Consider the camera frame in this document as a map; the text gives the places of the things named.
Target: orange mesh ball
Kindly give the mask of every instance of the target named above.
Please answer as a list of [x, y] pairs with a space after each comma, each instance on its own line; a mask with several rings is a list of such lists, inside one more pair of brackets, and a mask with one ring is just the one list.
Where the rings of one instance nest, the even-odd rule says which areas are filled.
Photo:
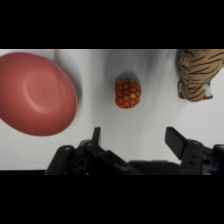
[[122, 79], [115, 86], [116, 104], [122, 109], [134, 108], [140, 102], [141, 86], [132, 79]]

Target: black robotic claw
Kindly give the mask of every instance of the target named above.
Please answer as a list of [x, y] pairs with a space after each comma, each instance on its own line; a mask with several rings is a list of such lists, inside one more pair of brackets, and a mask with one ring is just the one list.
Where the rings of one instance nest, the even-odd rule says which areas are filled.
[[131, 161], [126, 163], [111, 151], [100, 147], [100, 128], [91, 140], [82, 141], [77, 149], [63, 146], [56, 152], [45, 175], [201, 175], [224, 174], [224, 146], [214, 149], [198, 141], [187, 140], [174, 128], [166, 130], [165, 142], [181, 160]]

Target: tiger stripe pattern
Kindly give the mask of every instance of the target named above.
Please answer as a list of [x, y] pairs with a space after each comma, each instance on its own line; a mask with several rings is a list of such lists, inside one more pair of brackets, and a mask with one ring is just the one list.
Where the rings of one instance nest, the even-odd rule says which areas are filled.
[[224, 66], [224, 49], [184, 49], [179, 65], [180, 98], [191, 102], [211, 99], [206, 88]]

